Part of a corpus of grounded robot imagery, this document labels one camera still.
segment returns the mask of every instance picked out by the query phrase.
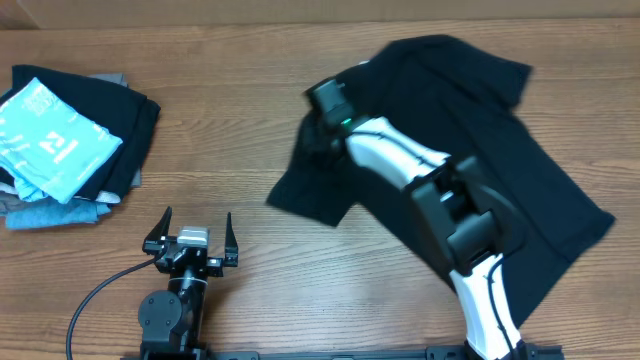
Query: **wooden table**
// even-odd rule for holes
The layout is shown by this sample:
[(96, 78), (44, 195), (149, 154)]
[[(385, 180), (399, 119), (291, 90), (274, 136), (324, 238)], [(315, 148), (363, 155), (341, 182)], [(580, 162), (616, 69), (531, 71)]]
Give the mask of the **wooden table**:
[[(0, 358), (63, 359), (79, 302), (146, 259), (142, 239), (167, 205), (172, 232), (209, 226), (218, 251), (234, 214), (241, 267), (212, 281), (207, 299), (203, 337), (216, 350), (461, 343), (453, 293), (362, 208), (332, 229), (264, 204), (307, 110), (301, 92), (388, 41), (435, 33), (535, 66), (519, 114), (618, 218), (526, 322), (524, 338), (562, 344), (568, 359), (637, 358), (640, 19), (1, 31), (0, 86), (19, 63), (124, 72), (162, 112), (142, 188), (100, 225), (0, 230)], [(76, 358), (134, 354), (139, 302), (166, 282), (147, 268), (103, 290), (76, 327)]]

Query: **light blue shirt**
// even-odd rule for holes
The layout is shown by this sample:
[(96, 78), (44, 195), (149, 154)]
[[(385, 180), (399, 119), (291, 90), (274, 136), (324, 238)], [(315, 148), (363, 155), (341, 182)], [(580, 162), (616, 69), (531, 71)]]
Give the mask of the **light blue shirt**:
[(37, 78), (0, 106), (0, 166), (25, 201), (66, 204), (120, 144)]

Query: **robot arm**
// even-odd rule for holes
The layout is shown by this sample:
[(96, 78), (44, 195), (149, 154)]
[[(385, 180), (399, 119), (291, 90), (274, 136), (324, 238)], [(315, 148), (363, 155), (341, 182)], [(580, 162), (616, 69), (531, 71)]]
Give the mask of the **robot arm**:
[(308, 96), (321, 124), (353, 161), (409, 196), (420, 246), (448, 270), (467, 323), (467, 350), (477, 359), (511, 358), (522, 347), (502, 282), (504, 244), (512, 234), (508, 201), (482, 184), (476, 160), (452, 160), (397, 131), (384, 117), (356, 114), (329, 80)]

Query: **stack of folded clothes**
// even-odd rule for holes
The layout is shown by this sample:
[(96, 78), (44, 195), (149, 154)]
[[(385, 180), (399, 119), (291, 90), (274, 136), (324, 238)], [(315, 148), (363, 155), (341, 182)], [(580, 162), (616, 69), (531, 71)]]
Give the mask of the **stack of folded clothes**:
[(122, 74), (12, 75), (0, 98), (0, 216), (14, 230), (96, 223), (140, 185), (160, 107)]

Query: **black t-shirt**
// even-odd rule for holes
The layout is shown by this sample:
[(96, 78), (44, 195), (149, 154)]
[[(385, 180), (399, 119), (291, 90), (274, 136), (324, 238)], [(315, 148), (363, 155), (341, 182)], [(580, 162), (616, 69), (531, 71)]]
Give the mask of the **black t-shirt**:
[[(336, 76), (357, 112), (385, 116), (434, 150), (475, 155), (490, 185), (524, 214), (527, 244), (503, 269), (516, 326), (614, 222), (513, 115), (530, 70), (437, 35), (393, 42)], [(359, 202), (413, 249), (420, 239), (400, 191), (349, 158), (334, 161), (314, 141), (316, 120), (313, 113), (303, 120), (289, 169), (267, 202), (332, 226)], [(434, 270), (451, 285), (448, 274)]]
[[(12, 89), (0, 98), (0, 104), (37, 77), (78, 113), (122, 139), (122, 145), (76, 193), (95, 200), (100, 191), (107, 191), (122, 199), (149, 151), (160, 106), (126, 87), (85, 76), (31, 65), (14, 66), (12, 75)], [(0, 169), (0, 182), (13, 185), (13, 177)]]

